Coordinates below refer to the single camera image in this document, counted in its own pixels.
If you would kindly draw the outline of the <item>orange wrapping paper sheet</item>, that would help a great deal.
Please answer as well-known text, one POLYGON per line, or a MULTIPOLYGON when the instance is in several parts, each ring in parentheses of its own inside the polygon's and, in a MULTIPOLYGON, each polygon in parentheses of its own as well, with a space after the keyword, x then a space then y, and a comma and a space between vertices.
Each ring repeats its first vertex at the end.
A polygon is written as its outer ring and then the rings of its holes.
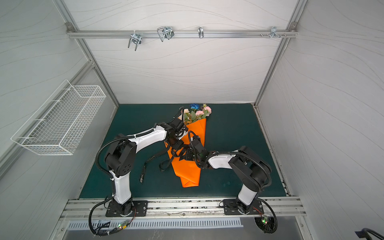
MULTIPOLYGON (((202 145, 205 145, 207 120, 202 119, 187 125, 189 131, 194 132, 201 140, 202 145)), ((189 145, 190 139, 188 135, 181 138, 182 147, 175 151, 172 147, 168 150, 171 165, 175 175, 181 179, 183 188, 197 187, 200 182, 201 169, 196 165, 195 160, 187 160, 183 145, 189 145)))

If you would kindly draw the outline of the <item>peach fake flower stem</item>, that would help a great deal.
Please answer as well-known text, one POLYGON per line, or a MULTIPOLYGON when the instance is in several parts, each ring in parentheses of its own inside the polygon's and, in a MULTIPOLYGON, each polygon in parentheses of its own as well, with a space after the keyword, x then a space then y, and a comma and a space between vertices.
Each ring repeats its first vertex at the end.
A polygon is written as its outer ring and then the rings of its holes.
POLYGON ((190 117, 190 110, 184 109, 184 118, 189 118, 189 117, 190 117))

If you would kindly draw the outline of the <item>blue fake flower stem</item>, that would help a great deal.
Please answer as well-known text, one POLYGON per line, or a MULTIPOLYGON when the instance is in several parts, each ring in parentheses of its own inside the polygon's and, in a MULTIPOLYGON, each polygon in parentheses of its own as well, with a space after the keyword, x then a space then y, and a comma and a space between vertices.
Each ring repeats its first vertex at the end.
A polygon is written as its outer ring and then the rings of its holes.
POLYGON ((191 110, 198 111, 200 109, 199 104, 190 104, 191 110))

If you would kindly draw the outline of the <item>pink fake flower stem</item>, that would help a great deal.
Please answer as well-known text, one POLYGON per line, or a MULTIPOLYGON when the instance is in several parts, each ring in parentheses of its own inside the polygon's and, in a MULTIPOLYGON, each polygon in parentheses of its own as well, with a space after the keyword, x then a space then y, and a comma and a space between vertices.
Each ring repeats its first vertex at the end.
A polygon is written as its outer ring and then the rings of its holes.
POLYGON ((207 104, 203 104, 202 107, 195 112, 198 120, 209 117, 211 113, 212 109, 207 104))

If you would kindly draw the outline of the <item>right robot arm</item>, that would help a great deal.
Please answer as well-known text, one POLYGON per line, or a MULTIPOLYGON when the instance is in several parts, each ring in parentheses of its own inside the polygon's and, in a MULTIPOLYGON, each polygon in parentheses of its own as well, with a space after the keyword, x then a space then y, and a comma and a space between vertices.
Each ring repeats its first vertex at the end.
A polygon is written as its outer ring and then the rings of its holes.
POLYGON ((271 167, 247 146, 232 152, 208 151, 197 136, 189 137, 191 159, 200 169, 230 169, 242 182, 235 206, 242 215, 250 213, 259 193, 272 184, 271 167))

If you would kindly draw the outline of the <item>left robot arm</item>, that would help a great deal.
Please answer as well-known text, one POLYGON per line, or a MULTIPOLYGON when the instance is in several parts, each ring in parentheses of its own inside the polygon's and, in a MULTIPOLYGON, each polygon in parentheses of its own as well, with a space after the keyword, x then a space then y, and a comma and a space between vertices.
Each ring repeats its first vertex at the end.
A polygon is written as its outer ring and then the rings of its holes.
POLYGON ((137 134, 119 134, 99 149, 95 164, 113 182, 111 205, 119 214, 127 216, 134 207, 130 173, 136 154, 157 142, 168 144, 165 153, 170 148, 179 150, 184 145, 182 137, 187 133, 188 128, 184 122, 173 118, 168 123, 156 123, 152 128, 137 134))

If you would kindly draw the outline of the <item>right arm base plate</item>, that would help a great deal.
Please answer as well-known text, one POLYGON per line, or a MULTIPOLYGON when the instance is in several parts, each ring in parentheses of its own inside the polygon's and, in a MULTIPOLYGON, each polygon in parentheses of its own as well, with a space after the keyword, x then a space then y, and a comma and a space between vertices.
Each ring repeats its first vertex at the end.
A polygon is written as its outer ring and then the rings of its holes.
POLYGON ((224 209, 224 214, 231 215, 264 215, 262 202, 259 199, 254 199, 247 206, 238 199, 224 199, 219 203, 219 207, 224 209))

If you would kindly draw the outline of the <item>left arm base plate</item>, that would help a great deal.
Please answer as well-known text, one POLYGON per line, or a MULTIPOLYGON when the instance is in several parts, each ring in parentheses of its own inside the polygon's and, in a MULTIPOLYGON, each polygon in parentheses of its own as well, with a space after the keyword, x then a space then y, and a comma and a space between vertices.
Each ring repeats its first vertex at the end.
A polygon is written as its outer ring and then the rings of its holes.
POLYGON ((147 214, 148 201, 131 201, 119 204, 111 201, 107 207, 106 217, 145 217, 147 214))

